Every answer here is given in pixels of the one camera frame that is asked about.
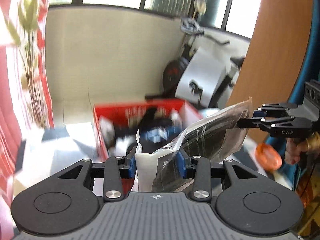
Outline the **person's right hand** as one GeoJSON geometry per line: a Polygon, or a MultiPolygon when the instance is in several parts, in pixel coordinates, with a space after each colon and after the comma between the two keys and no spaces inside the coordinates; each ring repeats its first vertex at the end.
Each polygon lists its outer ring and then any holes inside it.
{"type": "Polygon", "coordinates": [[[297,164],[303,153],[319,156],[319,133],[315,132],[302,142],[296,143],[293,138],[287,138],[285,162],[290,165],[297,164]]]}

